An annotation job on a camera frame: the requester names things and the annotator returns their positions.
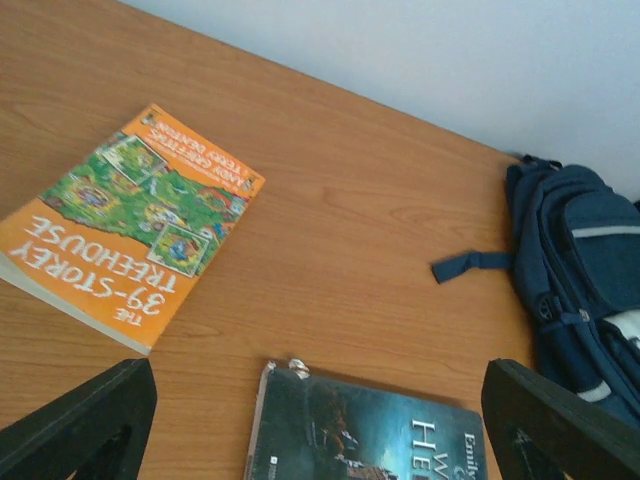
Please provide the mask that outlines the Wuthering Heights teal book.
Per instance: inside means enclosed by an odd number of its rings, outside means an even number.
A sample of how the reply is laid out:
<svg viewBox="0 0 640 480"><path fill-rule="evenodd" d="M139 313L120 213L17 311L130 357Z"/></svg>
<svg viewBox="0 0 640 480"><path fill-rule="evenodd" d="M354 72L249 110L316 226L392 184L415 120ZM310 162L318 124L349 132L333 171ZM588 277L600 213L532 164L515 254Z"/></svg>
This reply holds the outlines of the Wuthering Heights teal book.
<svg viewBox="0 0 640 480"><path fill-rule="evenodd" d="M261 374L247 479L485 479L481 416L318 375L298 359Z"/></svg>

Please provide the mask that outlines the navy blue backpack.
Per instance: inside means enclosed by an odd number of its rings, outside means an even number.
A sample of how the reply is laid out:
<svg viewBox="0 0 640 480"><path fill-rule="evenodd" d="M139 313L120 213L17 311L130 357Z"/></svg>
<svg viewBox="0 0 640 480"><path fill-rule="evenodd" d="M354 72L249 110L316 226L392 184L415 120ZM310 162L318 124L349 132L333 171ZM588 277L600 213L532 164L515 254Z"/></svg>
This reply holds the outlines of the navy blue backpack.
<svg viewBox="0 0 640 480"><path fill-rule="evenodd" d="M533 319L547 379L639 424L639 205L593 170L524 155L506 171L510 252L436 262L438 283L507 270Z"/></svg>

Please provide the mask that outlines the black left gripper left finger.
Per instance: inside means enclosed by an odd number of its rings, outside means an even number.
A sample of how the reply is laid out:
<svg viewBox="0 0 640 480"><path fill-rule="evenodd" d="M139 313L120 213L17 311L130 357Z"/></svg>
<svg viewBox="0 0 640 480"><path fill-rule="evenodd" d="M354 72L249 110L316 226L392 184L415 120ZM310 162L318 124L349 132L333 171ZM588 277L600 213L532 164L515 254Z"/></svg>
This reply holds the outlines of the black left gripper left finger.
<svg viewBox="0 0 640 480"><path fill-rule="evenodd" d="M1 430L3 479L136 479L157 390L127 359Z"/></svg>

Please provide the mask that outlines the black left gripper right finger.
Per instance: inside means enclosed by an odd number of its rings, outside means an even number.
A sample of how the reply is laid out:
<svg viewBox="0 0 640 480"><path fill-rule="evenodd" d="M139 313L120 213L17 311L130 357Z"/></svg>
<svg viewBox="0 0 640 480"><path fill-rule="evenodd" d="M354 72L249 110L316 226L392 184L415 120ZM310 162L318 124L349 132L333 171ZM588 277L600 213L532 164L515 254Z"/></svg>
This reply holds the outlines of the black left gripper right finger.
<svg viewBox="0 0 640 480"><path fill-rule="evenodd" d="M488 363L481 406L504 479L637 479L639 430L511 359Z"/></svg>

